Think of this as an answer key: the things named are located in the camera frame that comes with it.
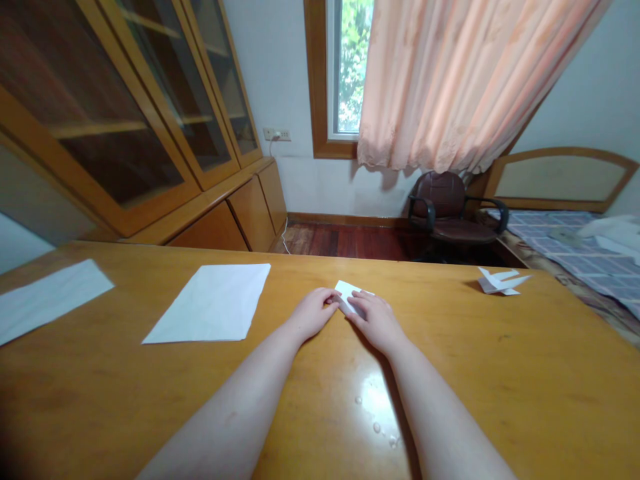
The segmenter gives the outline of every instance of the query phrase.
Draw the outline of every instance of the desk surface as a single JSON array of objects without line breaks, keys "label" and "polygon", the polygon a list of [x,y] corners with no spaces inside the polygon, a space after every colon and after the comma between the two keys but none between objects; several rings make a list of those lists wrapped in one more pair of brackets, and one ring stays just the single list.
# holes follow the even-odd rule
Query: desk surface
[{"label": "desk surface", "polygon": [[[86,258],[116,288],[0,347],[3,450],[26,477],[135,476],[304,294],[339,279],[392,304],[520,478],[640,471],[640,354],[545,272],[500,297],[474,267],[78,242],[0,292]],[[140,345],[201,265],[266,262],[246,340]],[[295,359],[256,477],[417,472],[389,366],[338,312]]]}]

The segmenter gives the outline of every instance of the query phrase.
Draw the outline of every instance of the electrical outlet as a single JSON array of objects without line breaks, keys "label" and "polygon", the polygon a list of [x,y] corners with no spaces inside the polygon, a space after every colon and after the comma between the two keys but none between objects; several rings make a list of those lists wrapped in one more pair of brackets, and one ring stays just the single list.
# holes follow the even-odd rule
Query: electrical outlet
[{"label": "electrical outlet", "polygon": [[276,129],[272,127],[263,128],[265,133],[265,140],[271,140],[274,137],[280,137],[274,141],[291,141],[291,134],[286,129]]}]

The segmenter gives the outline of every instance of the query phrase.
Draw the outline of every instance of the power cord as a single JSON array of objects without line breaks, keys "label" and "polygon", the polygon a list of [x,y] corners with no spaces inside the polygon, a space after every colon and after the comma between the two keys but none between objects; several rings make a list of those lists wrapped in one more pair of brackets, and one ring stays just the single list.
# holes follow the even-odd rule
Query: power cord
[{"label": "power cord", "polygon": [[289,216],[287,215],[287,219],[285,220],[285,230],[284,232],[282,232],[281,237],[282,237],[282,244],[285,246],[285,250],[287,251],[288,254],[291,254],[291,252],[287,248],[287,242],[285,241],[285,233],[287,232],[288,224],[289,224]]},{"label": "power cord", "polygon": [[[269,140],[269,156],[272,157],[273,155],[271,154],[271,144],[274,141],[278,141],[280,140],[280,135],[274,135],[271,137],[271,140]],[[282,232],[281,238],[282,238],[282,244],[285,246],[285,250],[287,251],[288,254],[291,254],[291,252],[289,251],[289,248],[287,247],[287,242],[285,241],[285,233],[287,232],[287,226],[289,226],[289,216],[287,215],[287,218],[285,220],[285,230],[284,232]]]},{"label": "power cord", "polygon": [[272,157],[272,156],[273,156],[273,155],[271,154],[271,144],[272,144],[274,141],[278,141],[278,140],[280,140],[280,135],[274,135],[274,136],[272,136],[272,137],[271,137],[271,140],[269,140],[269,156],[270,156],[270,157]]}]

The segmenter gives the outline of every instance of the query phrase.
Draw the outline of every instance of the hand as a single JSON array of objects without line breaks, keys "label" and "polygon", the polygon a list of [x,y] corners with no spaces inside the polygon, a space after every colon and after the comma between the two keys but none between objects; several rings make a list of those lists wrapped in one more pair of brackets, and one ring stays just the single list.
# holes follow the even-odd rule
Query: hand
[{"label": "hand", "polygon": [[333,302],[331,297],[341,295],[338,290],[318,288],[308,293],[291,314],[286,325],[291,326],[300,342],[311,338],[329,321],[338,310],[338,302]]},{"label": "hand", "polygon": [[352,295],[347,301],[360,307],[367,318],[364,319],[357,313],[350,313],[347,318],[374,347],[388,357],[394,349],[408,341],[386,300],[365,291],[354,291]]}]

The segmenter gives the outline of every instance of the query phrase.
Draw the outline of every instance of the bed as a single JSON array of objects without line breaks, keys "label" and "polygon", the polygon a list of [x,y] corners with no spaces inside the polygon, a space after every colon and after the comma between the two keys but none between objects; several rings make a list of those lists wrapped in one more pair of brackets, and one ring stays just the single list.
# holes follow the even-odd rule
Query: bed
[{"label": "bed", "polygon": [[[637,168],[602,150],[540,149],[499,158],[476,177],[469,194],[509,207],[496,248],[508,264],[550,272],[640,349],[640,267],[592,237],[580,248],[549,237],[556,227],[577,231],[600,218]],[[493,227],[499,213],[488,205],[476,205],[475,218]]]}]

